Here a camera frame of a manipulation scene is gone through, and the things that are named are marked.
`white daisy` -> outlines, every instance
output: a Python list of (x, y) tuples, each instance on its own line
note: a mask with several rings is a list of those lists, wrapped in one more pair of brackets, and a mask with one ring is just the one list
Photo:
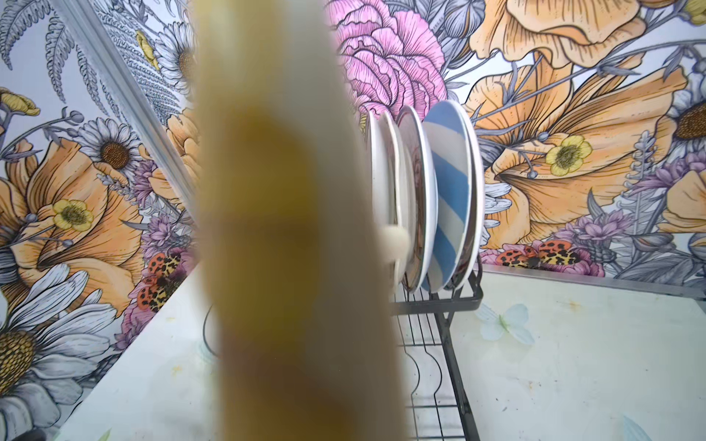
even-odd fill
[(140, 156), (140, 139), (127, 124), (98, 118), (79, 129), (81, 149), (93, 162), (103, 162), (129, 179), (134, 177)]
[(196, 38), (191, 25), (174, 22), (164, 27), (155, 42), (155, 57), (160, 73), (179, 91), (188, 96), (196, 67)]
[[(506, 183), (490, 183), (485, 185), (485, 214), (492, 215), (493, 213), (499, 213), (505, 211), (513, 204), (509, 199), (498, 199), (500, 196), (504, 196), (510, 192), (512, 187), (510, 184)], [(485, 219), (483, 221), (483, 229), (481, 230), (481, 246), (488, 244), (490, 239), (490, 233), (488, 228), (493, 228), (494, 226), (500, 225), (499, 221), (494, 219)]]
[(49, 428), (60, 418), (57, 404), (75, 404), (83, 393), (76, 379), (91, 374), (92, 357), (109, 348), (95, 335), (115, 317), (115, 308), (97, 303), (101, 291), (49, 326), (83, 292), (88, 273), (68, 277), (68, 265), (50, 269), (8, 314), (0, 296), (0, 441), (9, 441), (32, 428)]
[(693, 72), (688, 84), (674, 93), (667, 116), (676, 119), (669, 161), (706, 149), (706, 81)]

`blurry yellow object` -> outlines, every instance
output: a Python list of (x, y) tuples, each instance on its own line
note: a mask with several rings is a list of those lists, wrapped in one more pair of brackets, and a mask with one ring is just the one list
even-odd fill
[(360, 135), (320, 2), (194, 3), (225, 439), (401, 440)]

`small yellow flower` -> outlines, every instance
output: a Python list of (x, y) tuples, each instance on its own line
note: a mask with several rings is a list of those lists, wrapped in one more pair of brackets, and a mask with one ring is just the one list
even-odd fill
[(592, 151), (591, 145), (584, 141), (583, 136), (569, 136), (561, 141), (561, 145), (547, 152), (546, 163), (551, 164), (551, 174), (565, 176), (578, 170), (583, 165), (583, 159)]
[(706, 23), (706, 0), (689, 0), (684, 11), (691, 17), (691, 23), (697, 26)]
[(9, 107), (10, 111), (22, 112), (29, 116), (40, 114), (39, 108), (31, 99), (18, 93), (12, 93), (4, 87), (0, 87), (0, 102)]
[(53, 206), (56, 216), (54, 224), (61, 229), (87, 231), (93, 222), (91, 213), (81, 200), (61, 199)]
[(142, 53), (145, 55), (147, 61), (149, 61), (150, 64), (155, 67), (155, 69), (159, 70), (160, 65), (157, 64), (157, 57), (155, 57), (155, 48), (150, 46), (150, 42), (147, 40), (147, 37), (145, 36), (144, 32), (142, 32), (141, 30), (137, 31), (136, 38), (137, 44), (139, 44), (140, 48), (142, 49)]

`dish rack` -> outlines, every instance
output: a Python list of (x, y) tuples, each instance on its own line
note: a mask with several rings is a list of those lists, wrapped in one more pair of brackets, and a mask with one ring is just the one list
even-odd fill
[(450, 328), (456, 312), (480, 306), (482, 276), (483, 267), (478, 262), (468, 284), (453, 290), (447, 298), (422, 289), (409, 292), (402, 284), (395, 292), (393, 326), (398, 330), (397, 349), (409, 397), (405, 410), (411, 440), (480, 440)]

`wallpaper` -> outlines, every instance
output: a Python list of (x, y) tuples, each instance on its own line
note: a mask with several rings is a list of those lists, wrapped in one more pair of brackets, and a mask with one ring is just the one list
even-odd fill
[(485, 168), (486, 265), (706, 293), (706, 1), (332, 0), (363, 115), (442, 99)]
[[(196, 177), (183, 4), (95, 10)], [(192, 220), (47, 0), (0, 0), (0, 441), (53, 435), (196, 264)]]

